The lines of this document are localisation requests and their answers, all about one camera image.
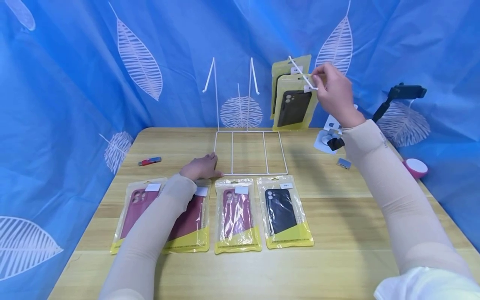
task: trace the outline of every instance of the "blue backdrop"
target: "blue backdrop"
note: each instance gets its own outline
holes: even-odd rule
[[[1,298],[48,297],[140,130],[216,127],[202,93],[212,57],[220,109],[246,99],[253,57],[260,127],[271,64],[288,55],[311,54],[310,70],[333,61],[367,115],[399,82],[428,88],[380,125],[429,166],[425,184],[480,249],[478,12],[475,0],[1,1]],[[326,117],[317,107],[311,126]]]

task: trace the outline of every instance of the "beige arm sleeve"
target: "beige arm sleeve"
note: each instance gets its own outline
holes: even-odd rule
[[[420,186],[372,121],[343,131],[347,157],[358,168],[387,224],[401,274],[425,266],[472,278]]]
[[[123,241],[100,299],[153,299],[158,256],[196,188],[193,181],[179,174],[167,181],[161,194],[138,218]]]

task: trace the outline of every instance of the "red usb drive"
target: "red usb drive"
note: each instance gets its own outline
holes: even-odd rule
[[[158,162],[161,162],[162,161],[162,158],[161,157],[152,157],[152,158],[149,158],[149,159],[144,159],[142,160],[141,162],[138,163],[139,166],[146,166],[146,165],[151,165],[151,164],[154,164],[154,163],[158,163]]]

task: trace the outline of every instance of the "hanging phone case package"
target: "hanging phone case package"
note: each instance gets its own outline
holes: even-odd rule
[[[313,246],[293,176],[257,179],[268,249]]]
[[[308,73],[311,60],[312,56],[310,54],[294,58],[293,61],[297,64],[298,69],[290,60],[278,61],[272,65],[272,109],[270,112],[270,120],[273,120],[275,114],[277,83],[280,77],[283,75],[298,74],[300,71],[302,73]]]
[[[156,199],[164,187],[167,178],[150,179],[129,183],[125,194],[125,204],[120,214],[119,223],[113,243],[110,248],[111,254],[117,254],[120,246],[132,229],[138,218],[144,213],[149,205]]]
[[[218,180],[215,254],[261,251],[253,179]]]
[[[197,191],[187,205],[173,229],[162,253],[207,252],[210,248],[210,227],[208,225],[208,199],[211,181],[198,180]]]
[[[309,74],[305,77],[312,82]],[[281,76],[278,79],[273,130],[308,129],[317,103],[316,90],[310,88],[301,74]]]

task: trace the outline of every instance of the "human hand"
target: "human hand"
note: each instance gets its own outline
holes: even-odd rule
[[[222,177],[224,174],[216,168],[218,156],[215,152],[207,154],[202,158],[194,158],[190,163],[183,166],[180,170],[180,175],[191,179],[192,181],[200,178],[209,179],[212,177]]]
[[[320,76],[326,76],[326,84]],[[353,106],[352,83],[330,63],[318,66],[312,72],[317,98],[322,107],[331,114],[343,128],[352,128],[365,122],[365,118]]]

